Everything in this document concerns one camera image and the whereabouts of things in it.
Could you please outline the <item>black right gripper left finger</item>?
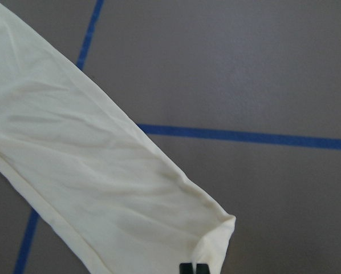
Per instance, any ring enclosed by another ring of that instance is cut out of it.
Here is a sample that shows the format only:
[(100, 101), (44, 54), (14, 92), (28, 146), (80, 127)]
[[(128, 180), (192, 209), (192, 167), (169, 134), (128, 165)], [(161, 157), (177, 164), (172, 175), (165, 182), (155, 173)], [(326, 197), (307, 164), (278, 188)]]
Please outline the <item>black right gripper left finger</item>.
[(180, 264), (179, 265), (179, 274), (193, 274), (192, 264)]

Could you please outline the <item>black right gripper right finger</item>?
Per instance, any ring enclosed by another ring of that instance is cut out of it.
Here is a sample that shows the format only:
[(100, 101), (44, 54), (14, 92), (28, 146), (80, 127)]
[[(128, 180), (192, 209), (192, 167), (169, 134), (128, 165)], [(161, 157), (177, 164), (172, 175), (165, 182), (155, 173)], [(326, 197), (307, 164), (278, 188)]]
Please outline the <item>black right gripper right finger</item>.
[(196, 274), (209, 274), (209, 266), (207, 264), (197, 264)]

